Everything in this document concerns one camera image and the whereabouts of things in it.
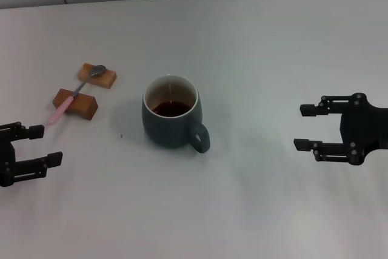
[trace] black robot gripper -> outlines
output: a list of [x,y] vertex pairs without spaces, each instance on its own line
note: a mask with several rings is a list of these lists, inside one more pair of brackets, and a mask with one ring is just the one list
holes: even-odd
[[62,152],[46,157],[16,162],[12,141],[39,139],[44,134],[44,126],[26,129],[20,122],[0,126],[0,186],[11,186],[15,182],[46,177],[47,169],[60,166]]
[[302,116],[341,115],[342,144],[294,139],[298,151],[313,151],[316,161],[348,162],[361,165],[366,155],[377,149],[388,149],[388,109],[371,105],[366,95],[322,96],[318,106],[302,104]]

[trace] mug handle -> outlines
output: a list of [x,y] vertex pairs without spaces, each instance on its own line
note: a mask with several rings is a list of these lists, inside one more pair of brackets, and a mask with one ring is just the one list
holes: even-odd
[[210,149],[209,132],[203,124],[192,121],[189,125],[189,143],[198,153],[205,153]]

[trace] wooden block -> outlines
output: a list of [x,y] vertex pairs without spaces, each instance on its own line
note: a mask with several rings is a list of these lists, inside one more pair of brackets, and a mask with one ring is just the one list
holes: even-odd
[[[85,63],[78,72],[78,79],[85,81],[91,68],[93,68],[93,65]],[[88,83],[109,89],[111,88],[113,82],[115,82],[116,78],[117,75],[115,71],[106,70],[103,74],[91,77]]]
[[[73,95],[72,91],[60,89],[53,100],[55,108],[57,109],[71,95]],[[79,93],[65,113],[75,113],[85,119],[91,120],[97,108],[98,104],[94,97]]]

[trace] mug rim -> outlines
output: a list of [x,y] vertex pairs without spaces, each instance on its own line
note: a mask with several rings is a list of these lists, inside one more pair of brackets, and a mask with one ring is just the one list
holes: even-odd
[[[156,82],[157,80],[162,79],[162,78],[165,78],[165,77],[167,77],[167,76],[178,77],[178,78],[184,79],[184,80],[186,80],[188,83],[190,83],[190,84],[193,86],[193,88],[195,89],[195,102],[194,102],[194,105],[190,108],[190,110],[188,110],[187,112],[183,113],[182,115],[177,115],[177,116],[162,116],[162,115],[159,115],[159,114],[153,112],[153,111],[148,107],[148,104],[146,103],[146,96],[145,96],[145,95],[146,95],[148,89],[150,88],[150,86],[151,86],[154,82]],[[174,119],[174,118],[181,118],[182,116],[188,115],[188,114],[194,109],[194,107],[196,106],[196,104],[198,103],[198,97],[199,97],[198,90],[197,90],[197,88],[195,87],[194,83],[192,83],[189,79],[187,79],[186,77],[183,77],[183,76],[181,76],[181,75],[167,74],[167,75],[163,75],[163,76],[157,77],[157,78],[155,78],[153,81],[151,81],[151,83],[147,86],[147,88],[145,89],[145,91],[144,91],[144,93],[143,93],[143,103],[144,103],[145,107],[147,108],[147,110],[148,110],[150,113],[156,115],[157,117],[159,117],[159,118],[167,118],[167,119]]]

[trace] pink spoon handle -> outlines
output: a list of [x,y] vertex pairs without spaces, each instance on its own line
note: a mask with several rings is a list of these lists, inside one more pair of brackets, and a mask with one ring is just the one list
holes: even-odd
[[61,115],[65,112],[65,110],[69,107],[69,105],[73,102],[74,97],[69,96],[66,100],[55,110],[55,113],[48,120],[48,124],[54,124],[61,117]]

